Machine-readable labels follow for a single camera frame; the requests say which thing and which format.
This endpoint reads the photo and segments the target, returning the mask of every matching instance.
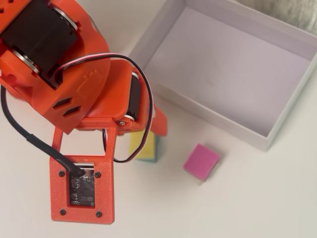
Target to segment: screw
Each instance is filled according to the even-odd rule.
[[[101,212],[96,212],[96,217],[100,218],[103,214]]]
[[[95,177],[99,179],[101,177],[101,174],[99,172],[95,172]]]
[[[65,211],[64,209],[61,209],[61,210],[59,211],[59,213],[60,213],[62,216],[64,216],[64,215],[66,214],[66,211]]]
[[[59,172],[58,172],[58,176],[64,177],[64,176],[65,176],[65,172],[64,172],[64,171],[59,171]]]

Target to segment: white box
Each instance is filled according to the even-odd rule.
[[[130,56],[156,93],[267,150],[316,52],[315,36],[236,2],[167,0]]]

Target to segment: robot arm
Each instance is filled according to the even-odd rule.
[[[74,0],[0,0],[0,68],[6,117],[51,157],[52,219],[112,223],[113,161],[133,159],[150,130],[166,134],[166,117],[154,106],[142,70],[128,57],[108,53]],[[14,120],[6,90],[55,125],[52,146]],[[105,155],[62,155],[62,135],[73,129],[102,130]],[[114,159],[116,136],[140,130],[145,132],[136,152],[125,161]]]

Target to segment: rectangular slot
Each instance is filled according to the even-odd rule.
[[[73,178],[69,175],[69,204],[71,206],[95,206],[94,165],[91,163],[75,164],[85,170],[85,175]]]

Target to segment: metal ring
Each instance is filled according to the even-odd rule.
[[[139,79],[139,75],[135,72],[132,72],[132,75],[135,76],[137,79]]]
[[[78,26],[76,25],[76,23],[70,19],[65,12],[63,12],[62,10],[60,10],[59,8],[57,7],[53,7],[53,9],[58,13],[60,14],[66,21],[68,21],[68,23],[75,29],[75,31],[78,30]]]
[[[132,116],[124,115],[125,118],[131,119],[132,121],[135,121],[135,119]]]
[[[36,72],[36,74],[40,73],[40,71],[31,62],[27,60],[28,57],[22,56],[15,50],[12,50],[12,53],[14,53],[20,60],[22,60],[27,66],[29,66],[34,72]]]

